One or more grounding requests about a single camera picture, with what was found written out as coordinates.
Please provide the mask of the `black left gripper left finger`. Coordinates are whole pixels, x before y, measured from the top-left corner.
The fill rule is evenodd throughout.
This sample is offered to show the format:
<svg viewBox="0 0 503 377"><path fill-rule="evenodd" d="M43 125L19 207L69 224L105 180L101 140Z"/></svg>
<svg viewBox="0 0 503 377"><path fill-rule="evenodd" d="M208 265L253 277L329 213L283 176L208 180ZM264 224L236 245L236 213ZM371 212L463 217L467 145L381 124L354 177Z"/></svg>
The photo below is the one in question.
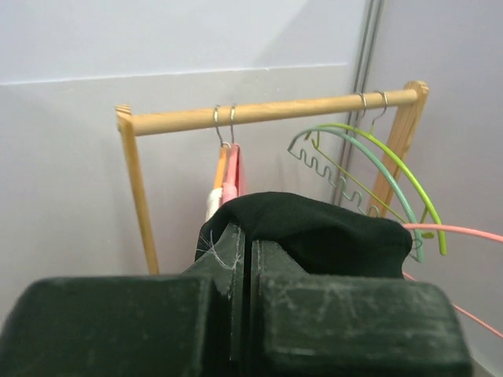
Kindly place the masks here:
<svg viewBox="0 0 503 377"><path fill-rule="evenodd" d="M245 247L228 225L183 273L35 281L3 325L2 375L239 375Z"/></svg>

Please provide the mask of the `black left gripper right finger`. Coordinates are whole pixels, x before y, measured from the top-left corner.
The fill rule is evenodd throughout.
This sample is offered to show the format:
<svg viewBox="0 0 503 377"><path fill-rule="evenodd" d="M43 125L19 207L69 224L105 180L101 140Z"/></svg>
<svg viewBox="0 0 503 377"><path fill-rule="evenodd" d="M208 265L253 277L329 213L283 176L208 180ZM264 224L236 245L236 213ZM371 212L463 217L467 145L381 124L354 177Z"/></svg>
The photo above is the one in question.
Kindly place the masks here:
<svg viewBox="0 0 503 377"><path fill-rule="evenodd" d="M446 294L404 279L314 275L279 245L251 246L252 376L470 376Z"/></svg>

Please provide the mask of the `black t shirt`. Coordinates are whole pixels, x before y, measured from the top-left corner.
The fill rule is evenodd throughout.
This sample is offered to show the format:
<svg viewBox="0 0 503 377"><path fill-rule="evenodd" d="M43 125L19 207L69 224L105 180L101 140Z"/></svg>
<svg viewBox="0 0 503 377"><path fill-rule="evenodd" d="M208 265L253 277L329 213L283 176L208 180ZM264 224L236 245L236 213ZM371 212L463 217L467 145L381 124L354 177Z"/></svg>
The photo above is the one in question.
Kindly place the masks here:
<svg viewBox="0 0 503 377"><path fill-rule="evenodd" d="M196 258L227 225L249 241L272 241L309 273L402 278L413 239L400 223L289 192L257 192L224 203L200 229Z"/></svg>

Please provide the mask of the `salmon pink hanger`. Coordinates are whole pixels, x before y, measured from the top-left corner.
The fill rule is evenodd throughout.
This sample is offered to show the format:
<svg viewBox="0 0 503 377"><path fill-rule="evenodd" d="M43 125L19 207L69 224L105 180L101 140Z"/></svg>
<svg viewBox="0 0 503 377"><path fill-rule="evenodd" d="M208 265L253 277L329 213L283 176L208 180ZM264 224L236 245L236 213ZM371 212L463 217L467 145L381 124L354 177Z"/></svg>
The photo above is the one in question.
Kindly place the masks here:
<svg viewBox="0 0 503 377"><path fill-rule="evenodd" d="M502 244L451 233L447 246L442 256L427 244L424 262L408 261L404 275L440 287L468 326L502 342Z"/></svg>

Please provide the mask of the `mint green hanger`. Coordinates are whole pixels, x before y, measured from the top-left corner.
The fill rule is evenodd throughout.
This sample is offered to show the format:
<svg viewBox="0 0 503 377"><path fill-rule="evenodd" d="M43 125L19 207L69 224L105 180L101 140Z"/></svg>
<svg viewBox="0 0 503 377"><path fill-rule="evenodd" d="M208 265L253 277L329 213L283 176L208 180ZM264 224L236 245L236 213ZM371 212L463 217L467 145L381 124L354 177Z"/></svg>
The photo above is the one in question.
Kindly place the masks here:
<svg viewBox="0 0 503 377"><path fill-rule="evenodd" d="M294 151L294 147L296 142L303 137L305 140L310 140L311 134L316 133L316 139L311 141L313 148L323 157L325 157L334 167L337 167L339 171L342 172L342 175L337 178L334 177L332 170L329 166L325 166L322 170L319 170L319 161L316 156L312 156L310 160L308 160L307 151L304 148L301 148L299 152ZM371 191L368 187L366 187L363 183L361 183L354 175L352 175L346 168L343 168L340 163L337 163L333 160L328 154L323 152L320 147L321 143L321 134L328 133L331 135L335 135L348 141L352 146L355 146L360 152L362 152L378 169L378 171L384 176L385 181L391 186L392 192L398 197L398 201L402 205L402 209L406 214L406 219L404 219L401 215L399 215L395 210L391 209L389 204L386 204L384 199L380 199L376 193ZM412 223L417 220L414 211L409 204L408 199L406 198L404 192L399 187L398 182L389 171L388 168L376 157L376 155L371 152L366 146L363 145L355 136L351 136L348 132L343 132L342 130L337 130L335 127L314 127L309 130L304 130L301 133L298 133L291 140L287 151L294 156L297 160L303 162L307 167L313 169L315 173L327 180L327 182L337 190L340 190L342 196L350 202L355 202L357 210L364 215L375 217L383 217L384 210L390 211L398 220L402 223ZM380 210L376 204L373 204L369 207L369 209L365 210L362 207L363 196L362 193L358 190L353 191L352 193L347 192L347 178L353 181L360 189L370 195L371 199L375 199L378 204L380 204L383 209Z"/></svg>

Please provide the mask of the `green plastic hanger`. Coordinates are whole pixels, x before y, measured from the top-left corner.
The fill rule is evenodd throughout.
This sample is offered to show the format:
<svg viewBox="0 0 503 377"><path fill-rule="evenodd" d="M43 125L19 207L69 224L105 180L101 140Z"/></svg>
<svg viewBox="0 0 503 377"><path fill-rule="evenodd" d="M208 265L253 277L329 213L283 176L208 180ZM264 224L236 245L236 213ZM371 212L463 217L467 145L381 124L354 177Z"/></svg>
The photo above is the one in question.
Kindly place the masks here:
<svg viewBox="0 0 503 377"><path fill-rule="evenodd" d="M433 230L436 230L437 233L437 238L438 238L438 243L439 243L439 252L442 256L446 256L447 254L447 242L446 242L446 234L443 230L439 228L440 225L442 225L441 219L435 209L435 206L433 205L431 199L429 198L428 194L424 191L423 187L421 186L420 182L416 179L416 177L413 175L413 173L409 170L408 166L391 150L389 147L384 145L380 140L376 139L372 134L368 134L364 131L360 131L359 129L355 127L351 127L349 125L345 125L342 123L328 123L325 125L320 125L320 127L335 127L336 129L347 129L349 131L352 131L353 134L359 134L366 138L367 140L371 141L379 147L385 154L384 157L390 157L392 162L395 163L398 167L398 172L402 171L405 173L405 175L408 177L410 183L413 185L413 187L416 189L416 192L422 199L424 203L424 213L423 217L421 218L421 221L425 219L425 216L427 214L431 215L431 218L434 221L435 225L433 227ZM423 262L424 261L424 250L423 250L423 239L426 239L426 233L423 234L420 232L420 227L419 225L426 225L423 223L417 223L417 220L412 223L404 223L405 225L414 225L412 228L415 234L415 239L414 242L416 244L416 254L415 256L413 255L411 258L413 258L417 262Z"/></svg>

